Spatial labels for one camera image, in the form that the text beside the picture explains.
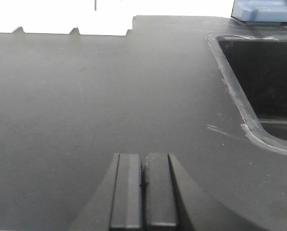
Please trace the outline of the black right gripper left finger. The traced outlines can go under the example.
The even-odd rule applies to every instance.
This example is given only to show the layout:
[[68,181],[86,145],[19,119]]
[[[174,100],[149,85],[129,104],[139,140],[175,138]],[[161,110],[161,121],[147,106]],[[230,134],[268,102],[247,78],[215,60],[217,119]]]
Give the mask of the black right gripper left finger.
[[114,154],[103,181],[69,230],[142,230],[141,182],[139,156]]

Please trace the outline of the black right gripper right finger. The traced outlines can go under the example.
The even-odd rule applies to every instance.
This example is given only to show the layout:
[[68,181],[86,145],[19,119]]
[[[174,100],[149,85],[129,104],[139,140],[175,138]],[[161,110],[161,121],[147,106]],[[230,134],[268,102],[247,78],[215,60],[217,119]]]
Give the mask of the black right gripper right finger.
[[231,231],[230,212],[204,192],[169,154],[146,164],[146,225],[150,231]]

